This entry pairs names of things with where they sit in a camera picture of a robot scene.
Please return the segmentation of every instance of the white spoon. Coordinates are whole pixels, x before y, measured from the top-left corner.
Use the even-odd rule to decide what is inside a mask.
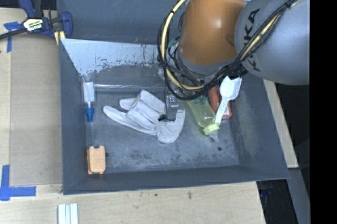
[[[242,78],[240,77],[231,80],[228,76],[223,79],[220,85],[222,100],[215,116],[215,123],[220,124],[221,118],[226,111],[228,101],[235,99],[239,94],[241,80]]]

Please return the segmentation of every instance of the blue clamp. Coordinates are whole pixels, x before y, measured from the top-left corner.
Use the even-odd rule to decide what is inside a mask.
[[[41,0],[18,0],[20,8],[27,15],[27,19],[21,24],[21,27],[0,35],[0,40],[15,36],[21,33],[39,34],[55,39],[55,30],[52,24],[63,22],[63,31],[67,38],[71,37],[73,32],[72,17],[69,12],[62,12],[57,18],[51,19],[44,17],[41,10]]]
[[[2,167],[2,180],[0,187],[0,200],[9,201],[11,197],[31,197],[36,196],[36,187],[10,187],[9,186],[9,165]]]

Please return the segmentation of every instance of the orange block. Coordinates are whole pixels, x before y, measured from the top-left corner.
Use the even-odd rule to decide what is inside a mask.
[[[99,173],[103,174],[105,171],[105,148],[100,146],[99,148],[89,147],[86,150],[87,162],[88,162],[88,174]]]

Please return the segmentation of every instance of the yellow object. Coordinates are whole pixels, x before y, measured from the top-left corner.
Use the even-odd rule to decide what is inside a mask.
[[[99,173],[103,174],[105,171],[105,148],[100,146],[94,148],[93,146],[87,149],[88,174]]]
[[[219,130],[219,125],[215,123],[215,113],[213,112],[209,102],[205,98],[197,98],[187,102],[190,106],[194,117],[202,131],[209,135]]]
[[[210,124],[208,125],[207,127],[205,127],[202,131],[206,134],[206,135],[209,135],[211,133],[213,133],[214,131],[217,131],[219,130],[220,127],[217,123],[213,123],[213,124]]]
[[[66,38],[65,34],[64,34],[64,31],[57,31],[57,32],[54,33],[54,35],[55,35],[55,40],[56,40],[57,46],[58,46],[58,42],[59,42],[60,38]]]

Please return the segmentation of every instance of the work glove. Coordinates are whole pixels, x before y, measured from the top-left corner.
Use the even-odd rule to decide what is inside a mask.
[[[159,121],[166,112],[165,103],[146,90],[136,98],[120,100],[121,112],[111,106],[103,107],[103,112],[113,121],[136,131],[156,136],[162,143],[174,142],[184,125],[185,110],[178,110],[175,121]]]

